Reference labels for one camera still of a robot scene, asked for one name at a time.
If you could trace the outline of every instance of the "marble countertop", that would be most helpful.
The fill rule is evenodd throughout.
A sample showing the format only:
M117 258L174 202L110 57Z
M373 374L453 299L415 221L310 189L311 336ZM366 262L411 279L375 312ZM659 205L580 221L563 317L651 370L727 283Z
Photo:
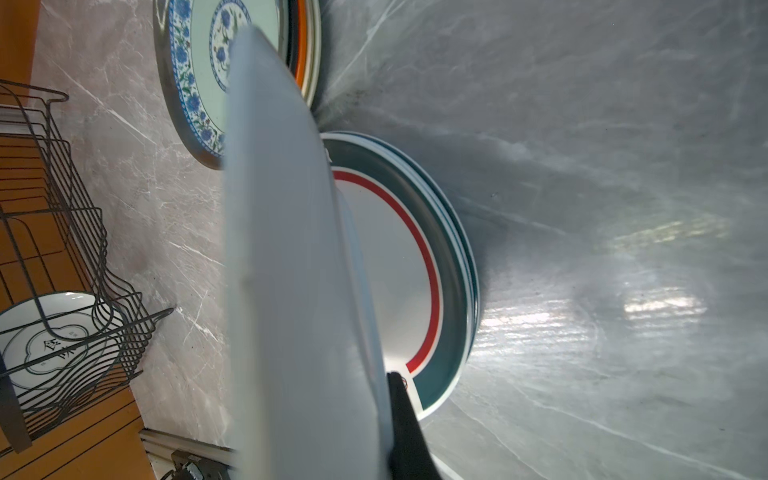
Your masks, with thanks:
M484 319L423 423L465 478L768 478L768 5L328 0L316 117L444 188ZM144 422L225 445L221 175L186 152L149 0L43 0L33 82L109 261L176 306Z

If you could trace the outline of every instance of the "white marble veining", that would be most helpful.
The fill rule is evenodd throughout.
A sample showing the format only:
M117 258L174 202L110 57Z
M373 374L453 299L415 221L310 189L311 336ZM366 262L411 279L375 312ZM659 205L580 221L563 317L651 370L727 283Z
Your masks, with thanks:
M114 269L164 320L145 423L224 443L220 174L167 116L149 0L43 0L33 81ZM484 319L424 422L465 478L768 478L768 5L328 0L320 127L444 187Z

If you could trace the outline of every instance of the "black wire rack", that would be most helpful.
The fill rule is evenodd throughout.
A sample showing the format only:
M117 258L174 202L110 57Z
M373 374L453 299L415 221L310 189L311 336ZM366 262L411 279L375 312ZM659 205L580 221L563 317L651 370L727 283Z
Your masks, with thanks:
M0 80L0 428L11 451L125 387L167 308L107 267L107 232L51 116L64 92Z

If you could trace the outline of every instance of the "plate rim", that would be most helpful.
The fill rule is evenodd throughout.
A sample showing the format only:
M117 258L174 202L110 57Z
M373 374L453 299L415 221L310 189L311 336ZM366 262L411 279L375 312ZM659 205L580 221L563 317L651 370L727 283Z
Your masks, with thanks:
M299 42L299 59L296 62L296 84L301 90L301 95L306 99L306 92L304 91L304 84L306 83L306 70L310 63L310 25L309 16L306 12L307 4L306 0L294 0L296 2L296 17L298 19L298 42Z
M310 88L306 95L306 104L311 109L312 103L315 101L315 94L317 93L317 81L320 75L320 56L323 45L323 33L322 33L322 19L320 17L320 3L319 0L310 0L312 2L312 20L314 23L314 52L312 55L312 74L310 76Z
M299 13L297 0L286 0L288 11L288 46L286 53L286 65L288 71L296 83L296 69L299 65Z
M161 90L165 101L168 114L174 128L176 129L181 142L192 154L195 160L206 167L214 170L220 170L223 166L222 156L223 147L220 153L215 153L202 141L197 131L190 125L188 120L186 106L184 105L179 85L176 79L175 63L173 49L173 25L171 24L172 6L180 0L152 0L153 2L153 33L154 33L154 51L157 63L157 73L160 78ZM285 49L286 36L288 35L288 0L275 0L275 9L278 17L278 55L286 62Z
M442 217L442 215L435 209L435 205L429 201L429 195L427 192L431 189L431 186L427 184L420 176L416 176L414 178L412 175L408 175L407 169L411 169L415 172L414 169L407 163L403 162L402 159L397 158L393 152L386 149L380 144L377 144L375 141L360 137L354 133L351 132L345 132L345 131L330 131L330 132L323 132L320 134L320 138L323 140L336 140L336 141L343 141L348 142L351 144L355 144L358 147L365 148L368 151L371 151L374 153L377 157L381 157L383 161L388 161L400 174L404 174L406 178L410 179L411 183L419 188L422 191L422 195L424 195L425 199L427 199L427 203L429 205L430 211L432 211L435 216L437 217L438 221L444 225L444 227L448 227L448 224L445 222L445 219ZM458 245L456 244L456 240L452 235L448 235L449 242L452 245L452 249L454 250L454 253L457 254L457 258L461 259L463 257L462 249L458 248ZM440 405L442 405L446 399L450 396L450 394L455 389L456 385L458 384L458 380L461 377L461 374L463 373L463 370L465 368L465 364L469 355L469 351L471 349L472 342L474 341L474 331L475 331L475 322L474 322L474 313L473 313L473 302L472 302L472 283L469 280L465 268L460 264L461 261L458 262L458 269L461 272L462 279L464 282L464 290L465 290L465 300L467 303L466 312L465 312L465 322L466 322L466 334L464 339L464 348L462 350L462 356L459 359L458 368L456 370L456 373L451 378L451 380L448 382L448 384L445 386L442 394L435 400L431 405L424 408L423 412L421 412L418 415L419 420L425 418L426 416L432 414Z
M299 0L304 4L304 15L306 16L306 63L304 65L303 80L301 85L301 96L304 97L307 107L312 107L312 99L310 98L310 79L312 76L312 65L314 62L314 45L315 45L315 25L312 13L312 0Z
M475 294L475 333L477 333L477 328L480 326L480 277L478 275L477 271L477 263L475 261L475 254L472 252L472 245L469 243L469 237L467 236L466 230L464 229L464 226L462 225L461 220L458 218L458 214L456 213L455 209L453 208L453 205L448 200L448 197L445 195L445 192L442 191L440 186L435 182L432 177L429 176L429 174L424 170L424 168L419 165L415 160L413 160L408 154L400 150L399 148L395 147L394 145L390 144L387 141L384 141L378 137L374 137L372 135L363 134L355 131L338 131L339 133L347 133L351 135L356 135L358 137L367 138L371 141L376 142L377 144L382 145L384 148L388 148L391 150L395 155L398 155L402 160L404 160L411 168L416 170L416 173L420 174L422 179L430 186L430 190L435 193L437 196L437 200L441 204L443 208L445 208L445 212L448 214L451 224L456 228L456 233L458 235L458 239L461 242L463 246L463 250L466 256L467 261L467 267L468 267L468 275L470 277L470 280L472 281L473 290Z

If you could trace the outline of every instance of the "chinese character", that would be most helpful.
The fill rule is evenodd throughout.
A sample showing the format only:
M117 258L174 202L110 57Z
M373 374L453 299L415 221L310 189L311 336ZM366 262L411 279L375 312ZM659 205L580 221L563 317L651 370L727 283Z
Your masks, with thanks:
M73 350L69 350L69 351L67 351L67 352L61 352L61 353L59 353L59 354L57 355L57 357L58 357L58 358L60 358L60 359L64 359L64 360L66 360L66 359L67 359L67 357L69 357L69 356L73 356L73 355L74 355L74 351L73 351Z
M45 346L46 349L50 349L50 350L54 350L55 351L56 347L61 345L61 342L59 342L56 339L50 339L50 340L45 340L43 342L43 345Z

